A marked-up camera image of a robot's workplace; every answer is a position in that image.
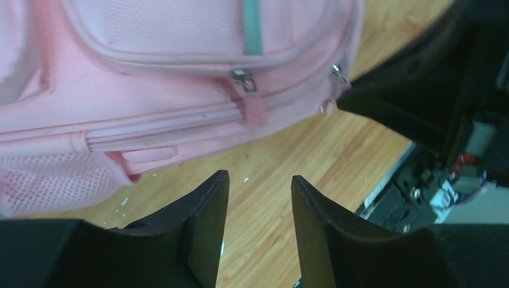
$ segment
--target pink fabric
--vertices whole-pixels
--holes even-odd
[[[1,2],[0,213],[95,205],[324,110],[348,87],[330,71],[348,75],[363,0],[259,2],[259,56],[239,0]]]

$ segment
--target pink bag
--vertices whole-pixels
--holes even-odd
[[[363,20],[363,0],[0,1],[0,213],[95,205],[330,113]]]

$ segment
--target teal strap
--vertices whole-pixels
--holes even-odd
[[[242,12],[244,15],[245,54],[262,55],[264,45],[262,42],[260,0],[244,0]]]

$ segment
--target wooden table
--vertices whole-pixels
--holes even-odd
[[[436,19],[450,0],[366,0],[363,40],[351,78],[390,56]],[[290,197],[292,176],[356,210],[409,141],[350,113],[317,115],[275,135],[145,175],[95,207],[35,217],[85,218],[124,227],[230,172],[224,255],[217,287],[292,287],[300,277]]]

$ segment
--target mesh pocket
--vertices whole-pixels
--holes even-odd
[[[0,158],[0,213],[6,216],[92,206],[120,187],[94,153]]]

